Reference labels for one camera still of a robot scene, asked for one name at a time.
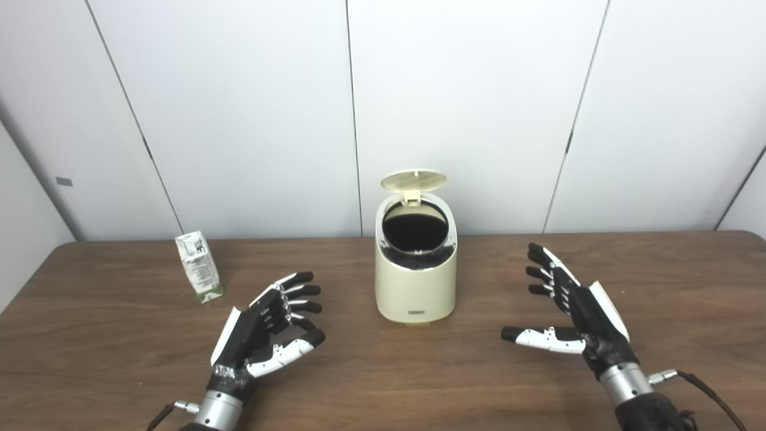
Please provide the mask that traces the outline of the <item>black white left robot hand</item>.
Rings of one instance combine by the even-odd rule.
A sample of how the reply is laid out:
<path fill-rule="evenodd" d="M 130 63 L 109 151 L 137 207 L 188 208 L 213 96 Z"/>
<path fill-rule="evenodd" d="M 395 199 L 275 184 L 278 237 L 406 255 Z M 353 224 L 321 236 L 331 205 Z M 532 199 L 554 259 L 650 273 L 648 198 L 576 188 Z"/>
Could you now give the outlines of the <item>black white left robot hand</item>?
<path fill-rule="evenodd" d="M 319 314 L 309 301 L 321 293 L 312 272 L 297 272 L 274 281 L 244 309 L 232 308 L 213 354 L 207 390 L 248 404 L 268 374 L 316 349 L 325 333 L 301 312 Z"/>

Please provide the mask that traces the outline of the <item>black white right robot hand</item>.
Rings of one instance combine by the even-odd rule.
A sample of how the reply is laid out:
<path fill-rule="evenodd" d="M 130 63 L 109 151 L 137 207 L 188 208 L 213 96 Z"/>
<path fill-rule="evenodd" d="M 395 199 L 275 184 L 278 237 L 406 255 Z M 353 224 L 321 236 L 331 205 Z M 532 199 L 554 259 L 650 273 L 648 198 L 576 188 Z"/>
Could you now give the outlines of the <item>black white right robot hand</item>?
<path fill-rule="evenodd" d="M 561 354 L 580 354 L 596 378 L 612 366 L 639 365 L 624 321 L 599 281 L 583 286 L 549 249 L 531 242 L 527 275 L 539 280 L 530 284 L 533 295 L 550 298 L 572 320 L 570 327 L 515 327 L 500 331 L 501 340 Z"/>

